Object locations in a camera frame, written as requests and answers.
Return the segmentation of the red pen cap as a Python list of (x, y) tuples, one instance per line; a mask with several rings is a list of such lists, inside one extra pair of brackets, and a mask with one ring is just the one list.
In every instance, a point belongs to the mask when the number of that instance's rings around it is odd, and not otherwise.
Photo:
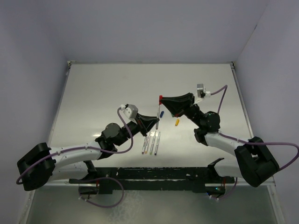
[(161, 105), (161, 100), (162, 100), (163, 96), (162, 95), (159, 95), (159, 105)]

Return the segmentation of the red whiteboard marker pen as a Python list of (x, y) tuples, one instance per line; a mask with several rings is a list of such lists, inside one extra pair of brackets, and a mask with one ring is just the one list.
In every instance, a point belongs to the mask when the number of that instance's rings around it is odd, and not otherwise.
[(157, 119), (158, 119), (158, 122), (156, 123), (156, 130), (158, 130), (158, 127), (159, 127), (159, 117), (160, 117), (160, 103), (158, 103), (158, 110), (157, 110)]

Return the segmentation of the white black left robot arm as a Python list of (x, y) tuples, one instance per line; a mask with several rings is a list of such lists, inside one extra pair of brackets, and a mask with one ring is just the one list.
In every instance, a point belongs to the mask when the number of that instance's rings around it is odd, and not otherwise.
[(63, 173), (62, 168), (85, 161), (94, 161), (119, 154), (116, 149), (141, 133), (147, 133), (159, 122), (159, 118), (137, 114), (130, 122), (121, 127), (116, 123), (108, 124), (95, 140), (72, 147), (49, 147), (47, 143), (35, 145), (17, 162), (20, 176), (16, 184), (25, 191), (38, 189), (45, 185), (56, 173)]

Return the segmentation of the magenta whiteboard marker pen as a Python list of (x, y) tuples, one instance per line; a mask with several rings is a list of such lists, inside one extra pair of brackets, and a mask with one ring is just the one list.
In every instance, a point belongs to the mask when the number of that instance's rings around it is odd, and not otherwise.
[(148, 142), (148, 138), (149, 138), (149, 134), (147, 134), (144, 138), (144, 142), (143, 142), (143, 147), (142, 147), (142, 154), (145, 153), (145, 148), (147, 146), (147, 142)]

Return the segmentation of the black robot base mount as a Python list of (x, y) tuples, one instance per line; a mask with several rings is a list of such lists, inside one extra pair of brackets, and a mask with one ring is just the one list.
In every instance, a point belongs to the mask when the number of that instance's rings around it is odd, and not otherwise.
[(115, 190), (215, 192), (224, 183), (234, 183), (233, 177), (220, 177), (205, 167), (186, 168), (93, 168), (82, 179), (70, 179), (79, 184), (83, 194), (112, 194)]

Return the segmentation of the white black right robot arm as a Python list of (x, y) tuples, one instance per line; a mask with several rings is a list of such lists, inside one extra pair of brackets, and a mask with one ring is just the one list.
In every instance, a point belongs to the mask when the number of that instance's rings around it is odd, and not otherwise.
[(187, 93), (179, 97), (160, 97), (163, 104), (174, 117), (186, 116), (197, 128), (194, 136), (198, 143), (218, 148), (235, 157), (235, 161), (223, 158), (211, 163), (208, 179), (219, 182), (225, 176), (242, 178), (250, 186), (258, 187), (280, 170), (274, 156), (259, 137), (249, 140), (225, 137), (220, 132), (220, 116), (216, 112), (202, 112), (195, 103), (195, 97)]

